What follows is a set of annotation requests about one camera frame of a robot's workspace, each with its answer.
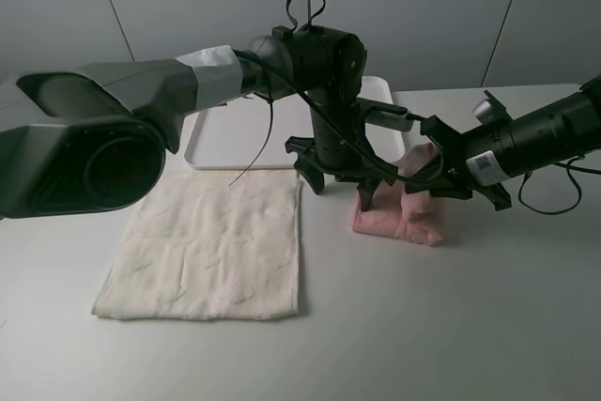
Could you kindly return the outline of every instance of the pink towel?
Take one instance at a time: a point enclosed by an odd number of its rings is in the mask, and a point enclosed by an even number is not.
[[[413,147],[395,163],[401,176],[410,177],[432,160],[438,149],[431,143]],[[361,211],[355,193],[349,227],[354,232],[391,237],[434,246],[443,240],[441,200],[429,192],[405,194],[405,183],[379,184],[371,208]]]

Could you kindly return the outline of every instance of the white towel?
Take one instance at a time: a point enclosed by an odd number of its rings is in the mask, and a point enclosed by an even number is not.
[[[127,227],[92,314],[268,319],[298,312],[294,171],[165,173]]]

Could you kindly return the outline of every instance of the label sticker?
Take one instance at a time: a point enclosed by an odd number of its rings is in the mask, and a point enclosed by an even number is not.
[[[492,150],[467,159],[466,165],[476,181],[483,187],[488,187],[510,178],[505,174],[499,162],[497,162],[495,153]]]

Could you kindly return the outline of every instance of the white table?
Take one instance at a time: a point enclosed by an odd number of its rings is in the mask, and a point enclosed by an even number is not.
[[[493,92],[517,116],[576,88]],[[396,96],[460,130],[477,124],[481,98]],[[129,212],[4,220],[0,399],[598,399],[601,179],[578,179],[581,207],[556,218],[451,201],[451,241],[435,249],[348,232],[351,186],[304,190],[303,313],[269,323],[97,319],[89,310]],[[516,181],[507,187],[515,194]],[[529,198],[542,203],[549,188],[571,201],[559,169],[534,177]]]

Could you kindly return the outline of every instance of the white tape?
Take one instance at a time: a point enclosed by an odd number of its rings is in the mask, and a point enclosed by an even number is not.
[[[510,178],[505,174],[499,162],[497,162],[495,153],[492,150],[467,159],[466,165],[473,177],[483,187],[488,187]]]
[[[230,46],[203,49],[176,60],[194,71],[198,82],[197,110],[207,110],[240,96],[242,66]]]

